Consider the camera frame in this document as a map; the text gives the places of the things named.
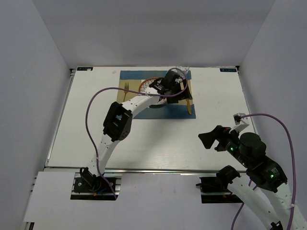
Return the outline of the clear drinking glass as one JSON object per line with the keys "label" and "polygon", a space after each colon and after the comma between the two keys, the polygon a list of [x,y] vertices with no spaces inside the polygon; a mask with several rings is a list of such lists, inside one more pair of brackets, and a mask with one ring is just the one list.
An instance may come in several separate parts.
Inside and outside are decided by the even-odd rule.
{"label": "clear drinking glass", "polygon": [[179,63],[176,65],[176,69],[177,71],[183,73],[184,75],[187,75],[188,71],[189,71],[189,66],[186,65],[185,63]]}

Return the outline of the blue beige cloth placemat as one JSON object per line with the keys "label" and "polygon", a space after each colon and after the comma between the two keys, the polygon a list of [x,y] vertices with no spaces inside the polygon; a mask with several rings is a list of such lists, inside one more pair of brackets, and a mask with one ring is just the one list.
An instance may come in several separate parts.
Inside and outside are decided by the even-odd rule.
{"label": "blue beige cloth placemat", "polygon": [[[166,75],[166,70],[122,70],[119,75],[118,86],[124,88],[126,82],[129,83],[129,90],[143,92],[157,78]],[[187,111],[186,100],[178,103],[168,104],[166,100],[160,100],[138,115],[136,119],[195,119],[195,106],[193,100],[190,100],[192,114]]]}

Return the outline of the gold fork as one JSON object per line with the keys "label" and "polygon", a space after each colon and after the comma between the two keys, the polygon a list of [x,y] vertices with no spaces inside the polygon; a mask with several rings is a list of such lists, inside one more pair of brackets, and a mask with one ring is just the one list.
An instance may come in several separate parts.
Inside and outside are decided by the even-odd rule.
{"label": "gold fork", "polygon": [[128,83],[128,82],[125,83],[124,89],[125,89],[125,91],[124,91],[124,98],[123,98],[123,101],[125,101],[126,96],[127,96],[127,94],[128,94],[128,90],[129,90],[129,83]]}

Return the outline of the gold knife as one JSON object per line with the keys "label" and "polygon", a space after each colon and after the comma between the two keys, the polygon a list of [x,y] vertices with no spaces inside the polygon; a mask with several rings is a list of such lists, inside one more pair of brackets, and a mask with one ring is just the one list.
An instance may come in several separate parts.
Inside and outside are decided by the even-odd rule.
{"label": "gold knife", "polygon": [[192,114],[192,111],[191,111],[190,100],[189,100],[189,99],[186,99],[186,102],[187,102],[187,111],[188,111],[188,114],[191,115],[191,114]]}

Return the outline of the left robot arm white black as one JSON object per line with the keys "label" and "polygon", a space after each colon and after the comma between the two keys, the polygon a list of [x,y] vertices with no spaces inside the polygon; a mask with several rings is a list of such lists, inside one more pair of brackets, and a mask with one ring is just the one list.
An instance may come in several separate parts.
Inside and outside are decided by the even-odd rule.
{"label": "left robot arm white black", "polygon": [[[100,143],[96,145],[89,132],[89,110],[95,97],[107,90],[131,92],[135,93],[136,96],[122,103],[113,102],[111,104],[103,122],[103,133]],[[109,87],[95,93],[85,113],[86,132],[95,151],[94,157],[87,165],[91,175],[86,177],[85,186],[90,191],[97,191],[101,187],[101,179],[98,176],[102,177],[104,175],[106,164],[112,152],[117,144],[124,140],[130,133],[132,120],[136,115],[159,101],[165,100],[167,104],[177,104],[179,101],[185,99],[192,99],[189,92],[188,71],[179,68],[171,68],[164,77],[154,80],[142,92]]]}

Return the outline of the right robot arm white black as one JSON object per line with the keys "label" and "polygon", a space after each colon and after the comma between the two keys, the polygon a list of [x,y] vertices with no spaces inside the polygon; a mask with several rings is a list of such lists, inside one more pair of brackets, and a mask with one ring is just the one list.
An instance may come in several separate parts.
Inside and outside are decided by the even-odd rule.
{"label": "right robot arm white black", "polygon": [[266,144],[260,136],[247,132],[240,134],[236,129],[216,126],[208,133],[198,135],[206,149],[215,141],[216,151],[229,152],[246,168],[246,174],[269,200],[266,203],[253,189],[243,185],[239,172],[228,165],[216,174],[217,187],[230,191],[247,205],[267,230],[305,230],[307,221],[299,208],[292,202],[288,180],[281,166],[266,155]]}

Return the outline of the right blue corner sticker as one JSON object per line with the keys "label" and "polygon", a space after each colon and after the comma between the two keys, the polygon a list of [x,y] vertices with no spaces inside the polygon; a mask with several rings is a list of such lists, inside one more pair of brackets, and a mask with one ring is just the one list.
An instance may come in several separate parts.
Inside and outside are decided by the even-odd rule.
{"label": "right blue corner sticker", "polygon": [[221,72],[237,72],[236,68],[220,68]]}

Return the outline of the blue corner sticker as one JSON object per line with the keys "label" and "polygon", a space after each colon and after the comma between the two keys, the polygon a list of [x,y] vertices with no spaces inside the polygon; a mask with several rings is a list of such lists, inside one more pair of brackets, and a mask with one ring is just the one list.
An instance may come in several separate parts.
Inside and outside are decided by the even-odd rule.
{"label": "blue corner sticker", "polygon": [[221,72],[237,72],[236,68],[220,68]]}
{"label": "blue corner sticker", "polygon": [[77,71],[92,71],[93,67],[78,67]]}

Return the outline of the left blue corner sticker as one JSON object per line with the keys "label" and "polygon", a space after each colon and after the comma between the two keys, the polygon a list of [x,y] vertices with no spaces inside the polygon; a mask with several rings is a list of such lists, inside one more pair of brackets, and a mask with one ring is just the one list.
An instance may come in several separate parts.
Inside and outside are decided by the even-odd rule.
{"label": "left blue corner sticker", "polygon": [[78,67],[77,71],[92,71],[93,67]]}

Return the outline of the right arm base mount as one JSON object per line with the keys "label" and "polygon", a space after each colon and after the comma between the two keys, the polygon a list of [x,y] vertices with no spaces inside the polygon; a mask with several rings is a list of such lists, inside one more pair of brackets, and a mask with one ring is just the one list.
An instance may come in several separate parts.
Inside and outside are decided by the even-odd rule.
{"label": "right arm base mount", "polygon": [[238,196],[227,189],[227,186],[237,177],[240,177],[240,173],[230,165],[219,170],[216,176],[200,177],[200,182],[196,184],[196,187],[201,191],[201,203],[242,203],[242,200]]}

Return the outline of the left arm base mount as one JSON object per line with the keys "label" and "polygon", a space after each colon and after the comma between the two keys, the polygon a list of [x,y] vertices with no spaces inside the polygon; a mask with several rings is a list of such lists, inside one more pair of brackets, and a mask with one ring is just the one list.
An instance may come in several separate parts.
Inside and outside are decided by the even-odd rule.
{"label": "left arm base mount", "polygon": [[119,195],[121,179],[106,179],[109,183],[101,176],[90,173],[88,168],[81,168],[73,181],[71,200],[115,201]]}

